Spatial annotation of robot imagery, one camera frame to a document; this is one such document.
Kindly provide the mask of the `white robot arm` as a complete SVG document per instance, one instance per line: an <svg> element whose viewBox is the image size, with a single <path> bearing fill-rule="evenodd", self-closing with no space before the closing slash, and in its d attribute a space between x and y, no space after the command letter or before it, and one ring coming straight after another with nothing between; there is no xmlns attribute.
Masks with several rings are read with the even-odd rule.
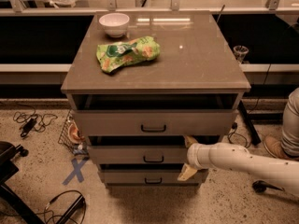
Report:
<svg viewBox="0 0 299 224"><path fill-rule="evenodd" d="M187 148L178 181L187 181L197 171L218 168L248 173L258 177L270 187L299 196L299 162L251 154L240 145L219 142L213 145L198 143L184 135Z"/></svg>

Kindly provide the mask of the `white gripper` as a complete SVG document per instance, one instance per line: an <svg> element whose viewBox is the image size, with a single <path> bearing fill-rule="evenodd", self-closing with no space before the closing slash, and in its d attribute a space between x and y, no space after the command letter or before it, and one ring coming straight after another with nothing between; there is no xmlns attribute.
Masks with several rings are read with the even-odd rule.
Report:
<svg viewBox="0 0 299 224"><path fill-rule="evenodd" d="M185 147L187 151L187 163L184 163L178 181L187 181L197 173L197 170L207 169L211 167L208 145L197 143L193 136L184 135Z"/></svg>

